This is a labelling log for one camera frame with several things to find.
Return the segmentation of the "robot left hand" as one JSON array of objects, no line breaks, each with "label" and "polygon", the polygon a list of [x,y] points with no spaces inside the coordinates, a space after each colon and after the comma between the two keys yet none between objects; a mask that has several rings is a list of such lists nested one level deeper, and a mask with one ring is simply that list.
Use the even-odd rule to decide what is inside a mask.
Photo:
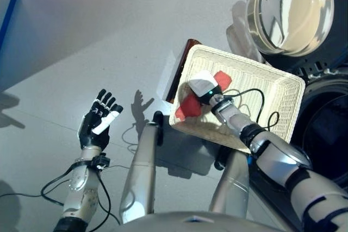
[{"label": "robot left hand", "polygon": [[116,103],[112,93],[102,89],[82,118],[78,131],[81,149],[95,146],[101,151],[105,150],[110,140],[110,125],[122,111],[123,106]]}]

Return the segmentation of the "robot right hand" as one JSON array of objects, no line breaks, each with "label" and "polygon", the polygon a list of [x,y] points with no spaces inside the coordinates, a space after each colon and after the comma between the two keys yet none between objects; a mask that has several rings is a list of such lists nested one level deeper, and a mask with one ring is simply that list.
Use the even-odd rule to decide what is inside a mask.
[{"label": "robot right hand", "polygon": [[224,99],[220,85],[207,70],[193,75],[188,85],[201,104],[215,106]]}]

